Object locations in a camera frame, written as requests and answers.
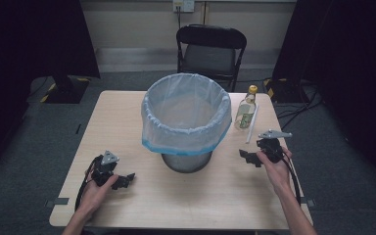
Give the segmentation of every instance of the wall socket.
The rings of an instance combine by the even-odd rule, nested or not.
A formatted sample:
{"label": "wall socket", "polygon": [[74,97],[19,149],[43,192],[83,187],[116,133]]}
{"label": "wall socket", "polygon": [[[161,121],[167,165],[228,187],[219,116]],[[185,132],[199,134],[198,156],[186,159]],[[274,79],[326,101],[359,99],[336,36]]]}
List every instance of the wall socket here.
{"label": "wall socket", "polygon": [[178,12],[177,7],[179,7],[181,13],[193,13],[194,6],[194,0],[172,0],[172,8],[175,13]]}

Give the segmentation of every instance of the bottle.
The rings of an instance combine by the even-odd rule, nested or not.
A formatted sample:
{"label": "bottle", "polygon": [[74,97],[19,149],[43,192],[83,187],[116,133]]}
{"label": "bottle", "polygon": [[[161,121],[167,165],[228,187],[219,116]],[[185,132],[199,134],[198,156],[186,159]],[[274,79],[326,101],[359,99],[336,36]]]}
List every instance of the bottle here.
{"label": "bottle", "polygon": [[255,85],[251,85],[246,97],[240,102],[239,110],[234,121],[234,126],[237,129],[244,130],[249,128],[256,110],[256,93],[258,93],[258,88]]}

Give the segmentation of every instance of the bottle cap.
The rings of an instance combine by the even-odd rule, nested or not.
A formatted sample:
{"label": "bottle cap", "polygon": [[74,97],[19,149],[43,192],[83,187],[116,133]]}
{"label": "bottle cap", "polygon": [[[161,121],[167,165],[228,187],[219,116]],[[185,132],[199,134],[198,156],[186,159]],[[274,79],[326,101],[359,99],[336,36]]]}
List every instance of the bottle cap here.
{"label": "bottle cap", "polygon": [[251,86],[249,87],[249,93],[251,93],[251,94],[256,94],[256,93],[258,93],[258,88],[257,88],[255,85],[251,85]]}

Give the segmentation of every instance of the person's right hand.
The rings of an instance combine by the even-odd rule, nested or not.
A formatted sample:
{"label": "person's right hand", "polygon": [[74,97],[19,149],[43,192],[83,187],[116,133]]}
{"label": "person's right hand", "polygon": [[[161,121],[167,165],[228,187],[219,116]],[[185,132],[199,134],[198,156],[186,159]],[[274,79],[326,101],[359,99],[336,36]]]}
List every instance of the person's right hand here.
{"label": "person's right hand", "polygon": [[[282,149],[283,152],[289,157],[284,158],[286,163],[289,163],[289,159],[292,158],[292,153],[285,147],[282,147]],[[267,155],[262,151],[258,151],[257,155],[265,166],[267,176],[273,185],[275,192],[277,193],[279,189],[284,187],[290,188],[289,169],[285,163],[283,163],[283,161],[279,161],[279,163],[276,164],[272,163],[268,159]]]}

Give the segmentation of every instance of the black folding chair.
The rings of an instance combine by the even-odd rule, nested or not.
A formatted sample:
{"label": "black folding chair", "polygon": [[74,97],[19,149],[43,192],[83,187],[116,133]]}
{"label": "black folding chair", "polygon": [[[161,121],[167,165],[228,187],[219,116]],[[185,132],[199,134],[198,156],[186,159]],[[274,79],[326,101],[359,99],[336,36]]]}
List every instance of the black folding chair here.
{"label": "black folding chair", "polygon": [[198,73],[210,79],[228,81],[236,87],[246,36],[237,29],[189,24],[176,33],[178,72]]}

